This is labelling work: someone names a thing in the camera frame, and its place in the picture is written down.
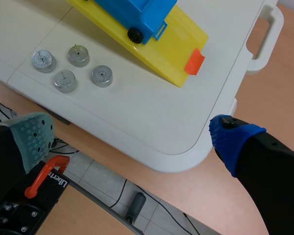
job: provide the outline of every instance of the black wheel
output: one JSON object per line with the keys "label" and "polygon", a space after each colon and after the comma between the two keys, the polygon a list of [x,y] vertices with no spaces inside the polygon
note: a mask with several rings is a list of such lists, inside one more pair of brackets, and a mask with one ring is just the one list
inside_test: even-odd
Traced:
{"label": "black wheel", "polygon": [[136,44],[142,43],[143,33],[137,28],[130,28],[127,32],[128,38]]}

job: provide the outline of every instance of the wooden floor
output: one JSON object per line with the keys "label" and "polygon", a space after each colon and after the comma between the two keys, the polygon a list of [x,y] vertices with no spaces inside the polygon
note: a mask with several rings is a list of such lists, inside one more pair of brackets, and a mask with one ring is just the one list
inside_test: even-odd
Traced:
{"label": "wooden floor", "polygon": [[[280,6],[285,25],[269,64],[244,78],[235,117],[267,128],[294,150],[294,11]],[[266,24],[257,23],[248,48],[255,52]],[[41,110],[0,84],[0,102],[19,113]],[[224,235],[268,234],[250,196],[212,152],[179,174],[155,172],[75,125],[55,120],[55,134],[117,174],[145,188]]]}

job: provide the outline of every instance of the orange clamp lever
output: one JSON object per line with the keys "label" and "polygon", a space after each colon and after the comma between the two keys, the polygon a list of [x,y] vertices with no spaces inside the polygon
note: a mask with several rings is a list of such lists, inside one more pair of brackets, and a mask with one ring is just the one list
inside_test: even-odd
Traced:
{"label": "orange clamp lever", "polygon": [[59,172],[63,173],[65,169],[67,168],[68,164],[70,162],[70,158],[66,156],[57,155],[51,158],[46,165],[42,168],[38,176],[36,177],[34,183],[32,186],[28,187],[25,190],[25,196],[29,199],[35,197],[37,195],[37,190],[39,186],[42,184],[42,182],[45,180],[45,178],[48,176],[50,171],[59,166]]}

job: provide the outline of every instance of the yellow plastic board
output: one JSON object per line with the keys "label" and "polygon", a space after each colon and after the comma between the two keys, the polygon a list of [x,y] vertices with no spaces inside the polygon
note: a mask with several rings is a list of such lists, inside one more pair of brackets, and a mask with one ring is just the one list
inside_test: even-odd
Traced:
{"label": "yellow plastic board", "polygon": [[168,27],[160,39],[157,41],[151,38],[143,45],[131,42],[127,37],[127,30],[93,0],[67,2],[147,66],[178,87],[182,87],[188,76],[184,69],[192,53],[196,48],[201,51],[208,40],[208,36],[178,6],[174,6],[166,17]]}

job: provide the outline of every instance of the blue toy vehicle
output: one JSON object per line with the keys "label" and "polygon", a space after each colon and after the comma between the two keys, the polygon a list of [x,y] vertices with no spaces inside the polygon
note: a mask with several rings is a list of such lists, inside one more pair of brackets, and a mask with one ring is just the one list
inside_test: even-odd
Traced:
{"label": "blue toy vehicle", "polygon": [[177,0],[94,0],[128,32],[129,39],[146,44],[160,38],[167,27],[166,16]]}

